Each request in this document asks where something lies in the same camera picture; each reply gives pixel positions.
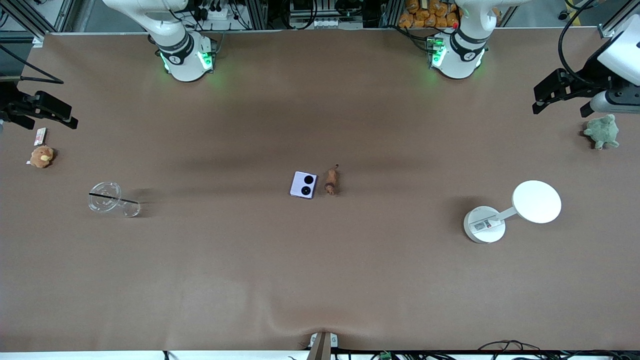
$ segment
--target brown teddy bear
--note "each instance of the brown teddy bear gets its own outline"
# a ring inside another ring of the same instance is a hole
[[[53,159],[53,149],[48,146],[39,146],[31,153],[29,162],[36,168],[45,168]]]

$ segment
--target green led light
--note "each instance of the green led light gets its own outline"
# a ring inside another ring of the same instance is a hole
[[[166,63],[166,59],[164,58],[164,55],[162,53],[160,53],[160,59],[162,59],[162,63],[164,64],[164,68],[169,71],[169,65],[167,65]]]
[[[444,56],[446,54],[447,54],[447,47],[444,45],[441,45],[438,51],[436,51],[433,54],[433,61],[431,62],[431,64],[436,67],[440,66],[442,64],[442,59],[444,59]]]
[[[201,53],[198,52],[198,57],[200,58],[200,62],[202,63],[202,67],[205,69],[211,69],[211,54],[209,53]]]

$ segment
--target brown table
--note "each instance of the brown table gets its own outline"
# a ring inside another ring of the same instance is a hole
[[[586,100],[531,113],[558,34],[500,29],[464,81],[395,31],[233,34],[195,83],[145,36],[48,36],[29,60],[65,85],[21,88],[80,124],[38,122],[45,170],[25,165],[35,132],[5,125],[2,349],[297,348],[318,330],[346,348],[639,348],[640,121],[595,151]],[[571,31],[568,61],[600,43]],[[338,197],[288,195],[295,170],[336,163]],[[528,179],[558,190],[559,218],[471,242],[465,213]],[[151,204],[92,213],[101,181]]]

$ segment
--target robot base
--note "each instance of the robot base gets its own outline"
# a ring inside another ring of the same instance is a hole
[[[443,75],[452,79],[464,79],[473,74],[474,70],[480,66],[480,60],[484,50],[472,61],[462,61],[460,55],[451,49],[450,35],[438,34],[436,39],[442,39],[443,45],[430,56],[431,66],[438,69]]]
[[[477,242],[478,244],[495,243],[504,236],[504,231],[506,231],[507,229],[507,226],[504,224],[504,220],[500,221],[500,225],[498,226],[493,226],[491,229],[486,229],[475,234],[471,232],[470,225],[479,220],[498,215],[499,213],[500,211],[497,211],[496,209],[489,206],[478,206],[472,211],[469,211],[469,213],[465,216],[465,220],[463,222],[465,233],[467,233],[467,236],[471,240]]]
[[[179,81],[195,81],[204,74],[213,72],[213,65],[216,61],[217,42],[212,42],[208,37],[194,31],[189,35],[193,37],[193,50],[180,65],[164,62],[167,72]]]

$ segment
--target plush turtle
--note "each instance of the plush turtle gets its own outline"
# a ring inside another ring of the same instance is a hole
[[[595,141],[596,150],[602,150],[602,146],[606,143],[613,147],[620,146],[616,141],[618,131],[618,127],[616,126],[616,117],[608,114],[604,117],[589,120],[587,128],[583,133]]]

